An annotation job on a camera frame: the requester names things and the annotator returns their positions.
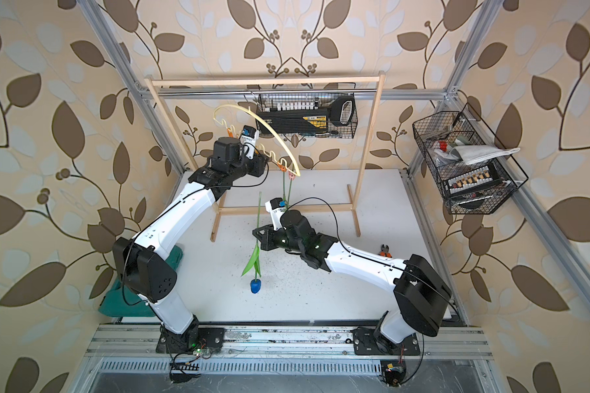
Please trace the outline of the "white paper in basket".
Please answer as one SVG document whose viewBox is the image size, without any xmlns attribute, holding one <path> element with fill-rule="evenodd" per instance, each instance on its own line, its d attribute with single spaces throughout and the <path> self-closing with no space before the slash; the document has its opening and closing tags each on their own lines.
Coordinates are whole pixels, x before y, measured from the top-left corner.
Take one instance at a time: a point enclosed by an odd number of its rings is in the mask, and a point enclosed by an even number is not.
<svg viewBox="0 0 590 393">
<path fill-rule="evenodd" d="M 465 165 L 477 165 L 498 157 L 514 155 L 520 150 L 519 147 L 501 149 L 488 145 L 465 145 L 454 147 L 451 154 L 459 158 Z"/>
</svg>

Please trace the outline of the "green tool case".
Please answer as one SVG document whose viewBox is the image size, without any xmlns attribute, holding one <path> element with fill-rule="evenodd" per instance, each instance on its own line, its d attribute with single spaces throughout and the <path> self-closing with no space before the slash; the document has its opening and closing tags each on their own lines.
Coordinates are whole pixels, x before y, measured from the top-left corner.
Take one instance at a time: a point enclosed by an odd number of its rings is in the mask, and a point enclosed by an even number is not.
<svg viewBox="0 0 590 393">
<path fill-rule="evenodd" d="M 99 311 L 113 318 L 154 316 L 151 306 L 172 293 L 183 252 L 173 247 L 164 259 L 152 247 L 142 247 L 124 237 L 116 240 L 111 251 L 120 277 Z"/>
</svg>

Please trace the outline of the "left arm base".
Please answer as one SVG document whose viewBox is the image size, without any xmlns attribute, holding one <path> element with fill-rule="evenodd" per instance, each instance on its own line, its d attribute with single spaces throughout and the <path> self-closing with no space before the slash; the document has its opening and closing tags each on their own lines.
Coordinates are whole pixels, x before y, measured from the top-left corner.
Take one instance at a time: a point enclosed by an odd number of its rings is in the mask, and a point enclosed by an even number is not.
<svg viewBox="0 0 590 393">
<path fill-rule="evenodd" d="M 206 350 L 209 355 L 220 353 L 225 333 L 226 330 L 221 327 L 190 326 L 184 333 L 177 334 L 162 325 L 156 352 L 166 355 L 193 354 L 198 350 Z"/>
</svg>

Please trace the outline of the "blue tulip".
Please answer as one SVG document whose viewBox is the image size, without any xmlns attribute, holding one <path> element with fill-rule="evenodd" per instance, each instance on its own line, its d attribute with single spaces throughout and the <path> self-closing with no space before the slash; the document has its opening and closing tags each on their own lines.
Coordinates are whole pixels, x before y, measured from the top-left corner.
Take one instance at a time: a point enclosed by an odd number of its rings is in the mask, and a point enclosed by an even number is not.
<svg viewBox="0 0 590 393">
<path fill-rule="evenodd" d="M 262 193 L 258 193 L 258 204 L 257 204 L 257 223 L 256 229 L 260 228 L 260 216 L 262 212 Z M 245 276 L 246 274 L 253 272 L 253 278 L 250 281 L 250 291 L 252 294 L 259 293 L 260 289 L 262 288 L 262 272 L 260 267 L 260 243 L 256 240 L 255 247 L 252 251 L 252 254 L 245 265 L 244 270 L 242 271 L 241 276 Z"/>
</svg>

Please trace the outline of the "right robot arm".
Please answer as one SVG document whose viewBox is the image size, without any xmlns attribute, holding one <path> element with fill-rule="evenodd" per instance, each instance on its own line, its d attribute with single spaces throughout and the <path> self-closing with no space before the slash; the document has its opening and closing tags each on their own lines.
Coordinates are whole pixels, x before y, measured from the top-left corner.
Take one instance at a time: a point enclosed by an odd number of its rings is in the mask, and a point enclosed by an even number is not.
<svg viewBox="0 0 590 393">
<path fill-rule="evenodd" d="M 452 291 L 424 257 L 393 259 L 349 247 L 338 237 L 316 232 L 295 209 L 274 210 L 271 219 L 252 231 L 261 250 L 283 249 L 314 270 L 358 278 L 393 295 L 398 309 L 380 322 L 380 335 L 388 342 L 398 344 L 416 332 L 439 334 Z"/>
</svg>

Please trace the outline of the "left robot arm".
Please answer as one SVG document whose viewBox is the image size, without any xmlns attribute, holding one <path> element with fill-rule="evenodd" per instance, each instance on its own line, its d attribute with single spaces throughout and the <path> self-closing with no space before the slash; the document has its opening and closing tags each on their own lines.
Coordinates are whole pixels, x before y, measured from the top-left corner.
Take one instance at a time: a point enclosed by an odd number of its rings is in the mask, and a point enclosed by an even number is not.
<svg viewBox="0 0 590 393">
<path fill-rule="evenodd" d="M 268 158 L 257 150 L 256 138 L 219 138 L 206 165 L 191 173 L 170 206 L 134 237 L 119 237 L 112 246 L 121 283 L 159 318 L 165 343 L 177 353 L 197 345 L 198 319 L 182 300 L 177 273 L 166 259 L 195 219 L 236 180 L 247 175 L 259 178 L 267 167 Z"/>
</svg>

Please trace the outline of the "orange black pliers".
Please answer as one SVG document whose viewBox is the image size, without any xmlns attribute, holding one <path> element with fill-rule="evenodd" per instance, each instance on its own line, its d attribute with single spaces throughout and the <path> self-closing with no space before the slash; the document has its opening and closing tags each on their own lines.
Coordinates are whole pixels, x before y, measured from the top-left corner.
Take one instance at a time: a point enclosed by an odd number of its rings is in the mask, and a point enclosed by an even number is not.
<svg viewBox="0 0 590 393">
<path fill-rule="evenodd" d="M 379 252 L 379 255 L 380 255 L 380 256 L 382 256 L 382 257 L 385 257 L 385 258 L 391 259 L 391 258 L 392 258 L 392 255 L 391 255 L 391 253 L 389 252 L 389 246 L 388 246 L 388 245 L 385 245 L 385 244 L 383 244 L 383 245 L 380 247 L 380 252 Z"/>
</svg>

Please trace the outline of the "yellow clip hanger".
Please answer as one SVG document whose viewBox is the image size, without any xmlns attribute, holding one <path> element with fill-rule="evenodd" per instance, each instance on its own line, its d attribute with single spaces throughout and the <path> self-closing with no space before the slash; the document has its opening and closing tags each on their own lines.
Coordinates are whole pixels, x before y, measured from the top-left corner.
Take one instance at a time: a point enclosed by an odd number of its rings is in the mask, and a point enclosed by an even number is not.
<svg viewBox="0 0 590 393">
<path fill-rule="evenodd" d="M 266 131 L 268 134 L 270 134 L 276 140 L 276 142 L 278 142 L 279 146 L 282 148 L 282 150 L 284 151 L 284 153 L 285 153 L 286 157 L 288 157 L 288 159 L 282 158 L 273 150 L 267 150 L 266 147 L 261 142 L 258 142 L 257 146 L 259 147 L 260 152 L 262 154 L 264 154 L 265 156 L 267 156 L 270 159 L 270 161 L 274 162 L 277 166 L 278 166 L 278 164 L 286 166 L 287 167 L 286 173 L 288 171 L 291 171 L 291 172 L 295 173 L 295 175 L 297 175 L 297 177 L 300 177 L 302 175 L 302 170 L 297 162 L 297 159 L 293 155 L 293 152 L 287 146 L 286 142 L 282 139 L 282 137 L 280 137 L 278 135 L 276 130 L 267 121 L 262 119 L 257 113 L 255 113 L 254 111 L 250 110 L 247 107 L 234 105 L 234 104 L 222 104 L 222 105 L 217 106 L 214 109 L 214 111 L 212 113 L 212 119 L 216 122 L 216 124 L 219 124 L 219 125 L 225 127 L 226 129 L 229 126 L 231 126 L 227 122 L 227 120 L 217 118 L 217 113 L 220 110 L 224 110 L 224 109 L 232 109 L 232 110 L 240 111 L 240 112 L 246 114 L 247 116 L 251 117 L 252 119 L 254 119 L 256 121 L 257 125 L 260 126 L 260 128 L 258 129 L 259 134 L 262 134 L 263 131 Z M 240 136 L 241 132 L 237 132 L 236 128 L 235 128 L 235 132 L 236 132 L 237 136 Z"/>
</svg>

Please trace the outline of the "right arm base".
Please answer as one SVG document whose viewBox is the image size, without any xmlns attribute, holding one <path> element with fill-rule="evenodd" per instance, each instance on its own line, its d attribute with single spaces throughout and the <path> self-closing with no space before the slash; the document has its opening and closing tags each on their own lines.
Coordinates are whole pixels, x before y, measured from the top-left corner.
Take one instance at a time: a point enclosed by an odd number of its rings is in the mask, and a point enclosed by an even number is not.
<svg viewBox="0 0 590 393">
<path fill-rule="evenodd" d="M 352 344 L 356 355 L 368 356 L 419 356 L 421 349 L 416 335 L 393 344 L 373 328 L 358 327 L 352 330 Z"/>
</svg>

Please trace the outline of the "bit set box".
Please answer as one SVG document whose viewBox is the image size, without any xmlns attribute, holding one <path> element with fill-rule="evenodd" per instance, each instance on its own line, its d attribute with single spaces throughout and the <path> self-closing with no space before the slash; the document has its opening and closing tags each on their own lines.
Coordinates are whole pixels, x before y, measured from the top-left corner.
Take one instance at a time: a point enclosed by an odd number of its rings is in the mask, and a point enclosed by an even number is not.
<svg viewBox="0 0 590 393">
<path fill-rule="evenodd" d="M 492 164 L 457 175 L 444 182 L 444 195 L 456 197 L 467 193 L 476 193 L 502 182 L 496 167 Z"/>
</svg>

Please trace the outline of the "white tulip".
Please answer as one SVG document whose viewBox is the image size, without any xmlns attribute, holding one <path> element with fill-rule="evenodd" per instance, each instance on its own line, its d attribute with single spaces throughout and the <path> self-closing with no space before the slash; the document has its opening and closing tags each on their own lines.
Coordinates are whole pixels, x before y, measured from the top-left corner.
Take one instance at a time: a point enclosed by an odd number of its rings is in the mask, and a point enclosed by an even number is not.
<svg viewBox="0 0 590 393">
<path fill-rule="evenodd" d="M 286 183 L 287 183 L 286 180 L 287 180 L 286 172 L 282 172 L 282 198 L 285 202 L 288 199 L 287 195 L 286 195 Z"/>
<path fill-rule="evenodd" d="M 287 206 L 291 205 L 290 200 L 291 200 L 292 189 L 293 189 L 293 179 L 289 180 L 288 194 L 287 194 Z"/>
</svg>

